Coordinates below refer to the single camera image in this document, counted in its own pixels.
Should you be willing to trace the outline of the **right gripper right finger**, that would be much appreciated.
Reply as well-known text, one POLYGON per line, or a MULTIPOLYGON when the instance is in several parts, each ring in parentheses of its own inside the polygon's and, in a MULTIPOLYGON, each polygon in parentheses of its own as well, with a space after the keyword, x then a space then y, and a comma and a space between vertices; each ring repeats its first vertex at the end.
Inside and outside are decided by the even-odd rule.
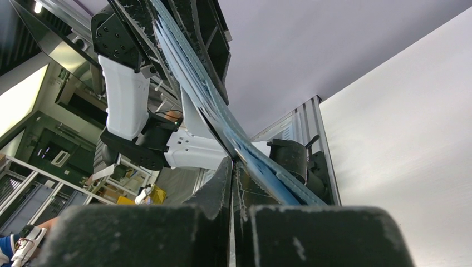
POLYGON ((233 164, 237 266, 413 266, 394 219, 368 206, 285 206, 233 164))

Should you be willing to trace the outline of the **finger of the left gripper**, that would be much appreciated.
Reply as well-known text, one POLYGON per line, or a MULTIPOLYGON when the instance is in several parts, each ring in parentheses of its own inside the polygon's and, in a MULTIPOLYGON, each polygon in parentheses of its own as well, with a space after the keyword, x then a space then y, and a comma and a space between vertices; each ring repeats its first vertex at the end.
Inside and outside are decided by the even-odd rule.
POLYGON ((181 99, 180 85, 170 71, 155 34, 156 12, 150 1, 109 1, 120 22, 131 36, 147 65, 176 99, 181 99))
POLYGON ((217 0, 169 0, 163 4, 229 104, 225 79, 230 63, 229 33, 217 0))

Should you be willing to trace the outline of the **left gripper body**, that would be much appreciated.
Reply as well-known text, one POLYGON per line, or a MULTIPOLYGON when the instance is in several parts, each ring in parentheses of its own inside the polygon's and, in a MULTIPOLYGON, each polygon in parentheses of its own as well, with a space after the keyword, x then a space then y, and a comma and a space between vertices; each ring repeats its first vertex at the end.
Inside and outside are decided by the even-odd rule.
POLYGON ((146 56, 138 38, 112 8, 106 5, 90 22, 94 51, 143 74, 154 74, 155 66, 146 56))

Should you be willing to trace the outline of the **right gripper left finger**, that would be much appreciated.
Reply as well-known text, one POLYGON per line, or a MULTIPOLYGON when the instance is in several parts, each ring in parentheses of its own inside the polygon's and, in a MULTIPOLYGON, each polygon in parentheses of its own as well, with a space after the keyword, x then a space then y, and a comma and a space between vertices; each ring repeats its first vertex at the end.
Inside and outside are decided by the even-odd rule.
POLYGON ((34 266, 228 266, 232 161, 182 204, 74 206, 34 266))

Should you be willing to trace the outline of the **blue card holder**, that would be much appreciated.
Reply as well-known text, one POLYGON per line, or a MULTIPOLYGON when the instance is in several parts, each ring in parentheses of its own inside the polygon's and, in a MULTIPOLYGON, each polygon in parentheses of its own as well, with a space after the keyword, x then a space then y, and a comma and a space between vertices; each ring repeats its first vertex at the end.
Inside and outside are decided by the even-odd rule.
POLYGON ((324 206, 324 201, 248 140, 162 1, 151 4, 154 31, 172 74, 221 146, 242 161, 253 180, 280 204, 324 206))

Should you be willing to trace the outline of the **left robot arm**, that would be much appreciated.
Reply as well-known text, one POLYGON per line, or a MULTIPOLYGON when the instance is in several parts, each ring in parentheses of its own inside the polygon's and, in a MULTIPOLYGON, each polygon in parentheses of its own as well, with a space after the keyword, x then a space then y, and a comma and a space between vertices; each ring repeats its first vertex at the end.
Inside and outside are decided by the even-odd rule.
POLYGON ((228 28, 217 1, 110 1, 91 21, 107 97, 107 164, 215 169, 240 160, 284 204, 328 203, 311 142, 251 141, 228 108, 228 28))

